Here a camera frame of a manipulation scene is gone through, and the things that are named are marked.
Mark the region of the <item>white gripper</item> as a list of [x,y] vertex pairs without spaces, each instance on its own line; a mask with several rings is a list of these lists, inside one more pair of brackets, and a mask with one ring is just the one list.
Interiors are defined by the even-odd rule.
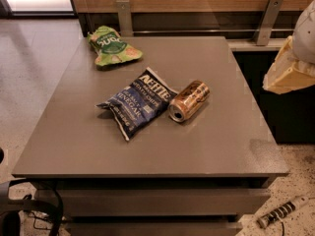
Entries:
[[[293,52],[301,61],[295,62]],[[274,63],[264,77],[263,89],[276,94],[283,94],[314,86],[314,63],[315,0],[299,16],[293,36],[290,35],[284,41]]]

